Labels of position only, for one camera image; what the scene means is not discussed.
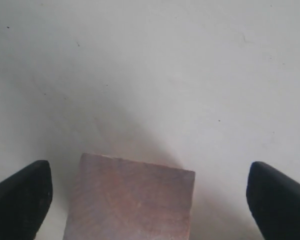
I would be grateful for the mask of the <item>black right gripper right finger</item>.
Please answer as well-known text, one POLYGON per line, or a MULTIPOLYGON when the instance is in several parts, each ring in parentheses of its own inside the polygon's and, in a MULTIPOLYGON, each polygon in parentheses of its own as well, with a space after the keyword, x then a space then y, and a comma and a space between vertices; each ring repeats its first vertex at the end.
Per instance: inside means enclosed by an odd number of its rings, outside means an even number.
POLYGON ((255 161, 249 169, 246 200, 265 240, 300 240, 300 183, 255 161))

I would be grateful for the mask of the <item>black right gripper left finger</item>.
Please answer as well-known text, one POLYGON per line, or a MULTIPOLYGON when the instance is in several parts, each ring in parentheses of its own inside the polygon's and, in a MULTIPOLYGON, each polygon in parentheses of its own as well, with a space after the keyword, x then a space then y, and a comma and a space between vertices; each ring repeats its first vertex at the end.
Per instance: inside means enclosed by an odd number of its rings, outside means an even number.
POLYGON ((0 240, 34 240, 52 199, 47 160, 37 160, 0 182, 0 240))

